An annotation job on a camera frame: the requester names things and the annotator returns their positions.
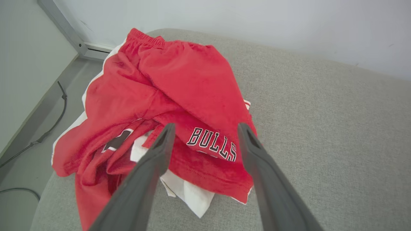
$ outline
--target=gray fabric surface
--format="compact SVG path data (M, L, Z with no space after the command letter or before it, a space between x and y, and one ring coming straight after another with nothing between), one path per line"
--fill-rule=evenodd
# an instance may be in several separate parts
M324 230L410 230L411 81L203 33L149 34L212 44L230 62L260 141ZM53 175L31 230L80 229L73 177ZM246 206L216 195L198 219L158 185L148 229L262 225L254 191Z

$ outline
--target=gray floor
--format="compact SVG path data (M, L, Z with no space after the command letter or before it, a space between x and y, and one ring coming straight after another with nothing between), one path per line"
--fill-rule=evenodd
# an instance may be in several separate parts
M41 195L53 172L50 164L52 145L84 111L81 96L90 80L101 71L102 64L102 62L77 59L62 73L58 80L65 89L68 100L61 122L43 143L25 151L0 169L0 191L25 187ZM53 126L63 109L64 101L61 95L58 85L54 84L45 100L2 156L0 163L25 148L30 142L37 140ZM29 230L36 207L36 198L28 192L13 191L0 194L0 230Z

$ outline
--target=black cable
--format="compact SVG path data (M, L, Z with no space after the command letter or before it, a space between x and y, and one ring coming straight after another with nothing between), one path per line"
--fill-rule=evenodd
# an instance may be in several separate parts
M9 192L9 191L17 191L17 190L29 192L29 193L33 194L33 195L37 198L37 201L38 201L38 202L40 201L40 196L39 196L36 192L34 192L34 191L31 190L31 189L26 189L26 188L6 189L6 190L3 190L3 191L0 191L0 194L5 193L5 192Z
M7 163L9 163L11 160L13 160L14 158L18 157L21 153L23 153L24 151L26 151L27 149L33 147L36 144L39 144L41 142L43 142L43 140L48 137L48 135L50 134L50 132L57 126L57 124L60 122L61 118L63 118L64 112L66 112L66 107L67 107L67 95L63 90L63 87L60 85L60 82L57 81L58 85L60 86L61 91L63 92L63 96L62 98L64 99L64 108L63 108L63 112L61 113L60 117L57 119L56 123L51 127L50 130L46 131L38 140L31 142L29 146L25 147L23 150L21 150L20 152L18 152L17 154L15 154L12 158L8 159L6 162L4 162L2 165L0 165L0 168L2 168L4 165L6 165Z

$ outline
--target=pile of clothes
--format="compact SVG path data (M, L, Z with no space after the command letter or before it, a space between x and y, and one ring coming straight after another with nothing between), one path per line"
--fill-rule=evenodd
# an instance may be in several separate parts
M106 58L83 95L85 111L55 141L51 164L76 174L76 199L88 230L168 123L175 142L167 194L201 218L214 193L246 203L253 186L245 171L237 125L256 134L227 60L213 47L167 42L132 29Z

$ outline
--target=white panel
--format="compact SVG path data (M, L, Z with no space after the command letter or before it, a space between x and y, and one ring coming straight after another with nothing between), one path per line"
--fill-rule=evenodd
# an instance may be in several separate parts
M55 0L86 42L132 27L225 35L411 80L409 0Z
M35 0L0 1L0 157L77 52Z

